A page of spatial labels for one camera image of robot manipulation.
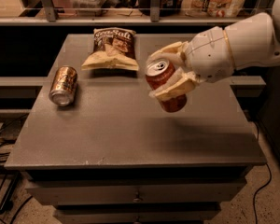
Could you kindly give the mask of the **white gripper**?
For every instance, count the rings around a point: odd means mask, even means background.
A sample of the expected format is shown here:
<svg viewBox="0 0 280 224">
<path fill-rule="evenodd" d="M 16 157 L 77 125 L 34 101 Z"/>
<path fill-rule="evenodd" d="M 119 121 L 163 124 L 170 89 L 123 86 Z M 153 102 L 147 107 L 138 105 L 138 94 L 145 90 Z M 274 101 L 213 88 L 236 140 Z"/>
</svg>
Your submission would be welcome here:
<svg viewBox="0 0 280 224">
<path fill-rule="evenodd" d="M 158 59 L 192 70 L 185 72 L 179 67 L 163 85 L 149 93 L 162 102 L 193 91 L 199 80 L 214 83 L 230 77 L 235 70 L 229 39 L 220 27 L 196 34 L 189 43 L 179 41 L 158 49 L 148 56 L 146 65 Z"/>
</svg>

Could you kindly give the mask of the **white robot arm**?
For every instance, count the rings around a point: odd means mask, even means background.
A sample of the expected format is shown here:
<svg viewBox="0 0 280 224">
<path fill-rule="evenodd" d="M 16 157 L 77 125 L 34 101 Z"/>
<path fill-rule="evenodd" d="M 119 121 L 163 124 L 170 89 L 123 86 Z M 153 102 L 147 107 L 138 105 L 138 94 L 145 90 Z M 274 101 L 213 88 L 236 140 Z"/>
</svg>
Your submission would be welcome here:
<svg viewBox="0 0 280 224">
<path fill-rule="evenodd" d="M 247 67 L 280 65 L 280 0 L 270 14 L 261 12 L 225 28 L 214 27 L 190 41 L 175 42 L 152 53 L 177 66 L 165 84 L 149 95 L 167 101 L 186 94 L 201 83 L 214 83 Z"/>
</svg>

